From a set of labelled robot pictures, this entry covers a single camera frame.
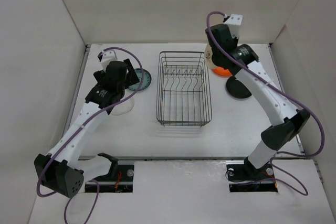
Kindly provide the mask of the blue floral ceramic plate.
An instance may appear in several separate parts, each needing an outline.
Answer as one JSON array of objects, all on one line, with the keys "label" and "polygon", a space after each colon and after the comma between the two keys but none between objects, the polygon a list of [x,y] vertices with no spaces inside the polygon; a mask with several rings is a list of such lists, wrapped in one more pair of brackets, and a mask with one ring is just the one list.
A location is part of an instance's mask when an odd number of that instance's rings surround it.
[{"label": "blue floral ceramic plate", "polygon": [[139,78],[139,82],[129,86],[128,89],[131,91],[135,91],[136,89],[143,91],[148,88],[152,82],[151,74],[147,70],[141,70],[140,68],[135,68],[135,73]]}]

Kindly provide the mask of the orange plastic plate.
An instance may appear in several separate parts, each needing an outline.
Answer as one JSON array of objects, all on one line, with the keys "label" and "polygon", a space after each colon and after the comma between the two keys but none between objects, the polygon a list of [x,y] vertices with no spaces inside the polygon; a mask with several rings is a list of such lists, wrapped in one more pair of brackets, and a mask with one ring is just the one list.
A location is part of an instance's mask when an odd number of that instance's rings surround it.
[{"label": "orange plastic plate", "polygon": [[212,71],[221,77],[230,77],[232,75],[228,69],[224,69],[222,67],[217,67],[213,69]]}]

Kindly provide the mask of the black glossy plate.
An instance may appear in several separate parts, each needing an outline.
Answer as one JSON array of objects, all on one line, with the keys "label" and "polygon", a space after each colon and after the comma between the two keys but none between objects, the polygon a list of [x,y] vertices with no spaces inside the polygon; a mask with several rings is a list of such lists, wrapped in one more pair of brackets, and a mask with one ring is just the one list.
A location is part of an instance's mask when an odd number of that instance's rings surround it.
[{"label": "black glossy plate", "polygon": [[226,91],[235,99],[248,99],[252,93],[234,76],[228,78],[225,84]]}]

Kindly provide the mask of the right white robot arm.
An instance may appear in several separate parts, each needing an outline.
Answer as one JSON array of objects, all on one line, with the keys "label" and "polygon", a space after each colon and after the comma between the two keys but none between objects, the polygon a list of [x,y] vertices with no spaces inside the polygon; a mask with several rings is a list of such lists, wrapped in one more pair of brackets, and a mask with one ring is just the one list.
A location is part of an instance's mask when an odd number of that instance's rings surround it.
[{"label": "right white robot arm", "polygon": [[271,123],[261,133],[261,141],[244,159],[243,165],[234,166],[234,170],[242,174],[242,180],[259,180],[269,160],[301,131],[310,114],[268,87],[274,82],[259,57],[249,45],[238,44],[228,25],[212,26],[206,34],[212,49],[212,62],[229,70],[250,91]]}]

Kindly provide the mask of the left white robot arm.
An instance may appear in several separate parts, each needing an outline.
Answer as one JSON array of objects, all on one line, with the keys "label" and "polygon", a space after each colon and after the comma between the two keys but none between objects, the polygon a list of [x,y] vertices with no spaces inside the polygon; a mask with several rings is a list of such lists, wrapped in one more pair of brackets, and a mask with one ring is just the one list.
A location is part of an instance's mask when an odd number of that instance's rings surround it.
[{"label": "left white robot arm", "polygon": [[99,153],[84,162],[78,159],[96,128],[121,103],[125,89],[139,83],[129,59],[112,60],[93,76],[97,83],[86,96],[75,122],[46,155],[38,154],[34,160],[40,185],[67,198],[73,198],[94,178],[112,180],[117,176],[118,160],[111,155]]}]

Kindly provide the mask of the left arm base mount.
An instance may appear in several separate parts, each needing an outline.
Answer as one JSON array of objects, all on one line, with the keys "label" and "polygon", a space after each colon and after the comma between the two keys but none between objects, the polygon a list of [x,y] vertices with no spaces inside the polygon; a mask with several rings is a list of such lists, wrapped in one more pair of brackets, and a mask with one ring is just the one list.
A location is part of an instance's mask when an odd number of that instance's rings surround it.
[{"label": "left arm base mount", "polygon": [[94,178],[99,183],[99,193],[132,193],[134,163],[122,162],[112,176],[103,175]]}]

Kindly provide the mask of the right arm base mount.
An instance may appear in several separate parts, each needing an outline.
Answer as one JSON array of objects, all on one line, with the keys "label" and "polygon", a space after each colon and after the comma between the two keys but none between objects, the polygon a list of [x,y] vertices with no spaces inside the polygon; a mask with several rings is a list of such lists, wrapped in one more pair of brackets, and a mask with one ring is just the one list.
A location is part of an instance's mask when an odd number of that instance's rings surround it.
[{"label": "right arm base mount", "polygon": [[227,163],[225,177],[231,193],[278,192],[274,170],[269,163],[254,174],[250,174],[242,163]]}]

